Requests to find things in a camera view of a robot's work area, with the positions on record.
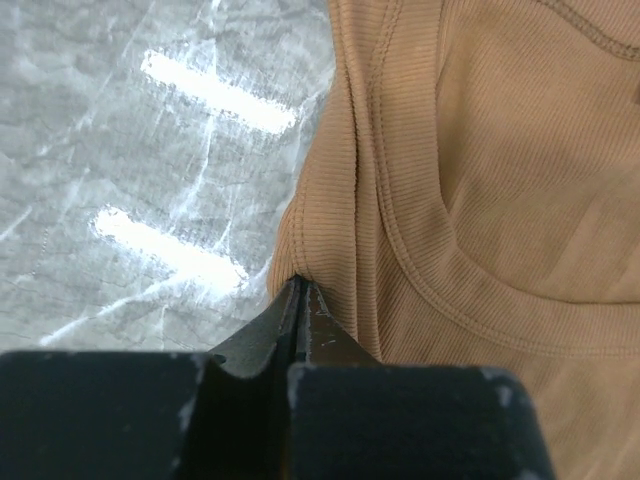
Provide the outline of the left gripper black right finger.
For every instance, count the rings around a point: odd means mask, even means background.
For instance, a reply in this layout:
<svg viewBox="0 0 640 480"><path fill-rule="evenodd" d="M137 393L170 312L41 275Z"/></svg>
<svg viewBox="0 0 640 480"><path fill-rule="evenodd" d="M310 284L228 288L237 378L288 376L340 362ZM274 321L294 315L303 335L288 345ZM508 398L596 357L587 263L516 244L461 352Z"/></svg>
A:
<svg viewBox="0 0 640 480"><path fill-rule="evenodd" d="M385 365L301 283L289 369L293 479L551 479L533 402L511 372Z"/></svg>

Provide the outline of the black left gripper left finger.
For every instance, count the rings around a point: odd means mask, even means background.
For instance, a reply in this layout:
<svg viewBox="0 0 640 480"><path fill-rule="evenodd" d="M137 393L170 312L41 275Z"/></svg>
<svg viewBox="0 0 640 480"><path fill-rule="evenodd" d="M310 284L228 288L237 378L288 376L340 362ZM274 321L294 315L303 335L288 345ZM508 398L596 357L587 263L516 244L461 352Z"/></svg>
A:
<svg viewBox="0 0 640 480"><path fill-rule="evenodd" d="M279 479L301 282L205 352L10 351L5 479Z"/></svg>

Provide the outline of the mustard garment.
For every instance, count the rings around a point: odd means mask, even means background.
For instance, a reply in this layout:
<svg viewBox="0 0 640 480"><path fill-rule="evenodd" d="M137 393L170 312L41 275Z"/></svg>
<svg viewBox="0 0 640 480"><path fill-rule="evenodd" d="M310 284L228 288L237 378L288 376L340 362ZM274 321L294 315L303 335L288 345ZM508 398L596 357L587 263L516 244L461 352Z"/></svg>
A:
<svg viewBox="0 0 640 480"><path fill-rule="evenodd" d="M267 288L388 363L487 364L562 479L639 475L639 5L333 1Z"/></svg>

